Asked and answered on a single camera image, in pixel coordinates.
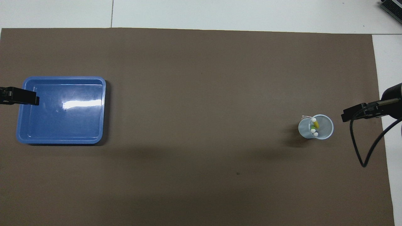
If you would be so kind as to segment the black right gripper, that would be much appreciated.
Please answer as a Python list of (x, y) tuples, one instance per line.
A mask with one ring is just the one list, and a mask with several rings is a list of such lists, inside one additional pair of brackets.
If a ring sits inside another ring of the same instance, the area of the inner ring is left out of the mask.
[(348, 122), (352, 119), (359, 120), (381, 117), (383, 115), (383, 110), (390, 117), (399, 119), (402, 117), (401, 85), (402, 83), (398, 83), (397, 85), (386, 89), (381, 97), (381, 101), (399, 99), (398, 102), (384, 105), (383, 107), (379, 106), (377, 102), (357, 104), (343, 110), (343, 114), (341, 114), (342, 121)]

